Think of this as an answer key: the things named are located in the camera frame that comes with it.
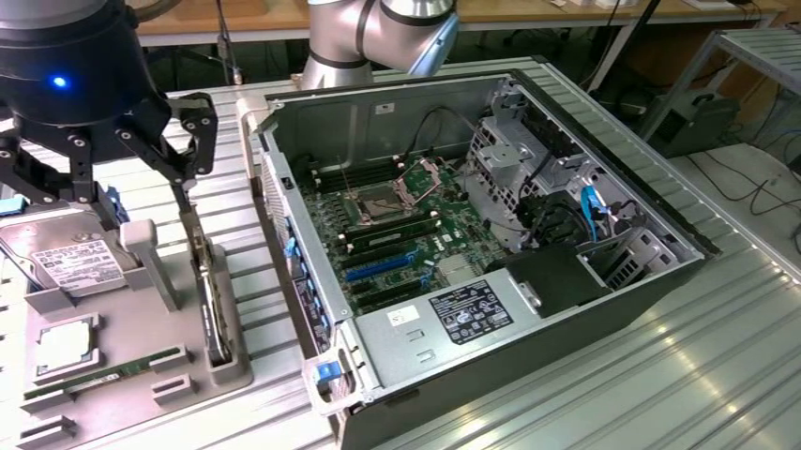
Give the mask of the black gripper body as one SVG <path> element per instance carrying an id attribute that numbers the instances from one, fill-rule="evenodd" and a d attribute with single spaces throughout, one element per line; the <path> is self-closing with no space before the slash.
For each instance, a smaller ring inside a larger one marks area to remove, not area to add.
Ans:
<path id="1" fill-rule="evenodd" d="M 1 103 L 20 137 L 60 154 L 72 137 L 97 162 L 132 152 L 127 131 L 160 149 L 171 108 L 157 91 L 131 7 L 100 7 L 77 22 L 1 33 Z"/>

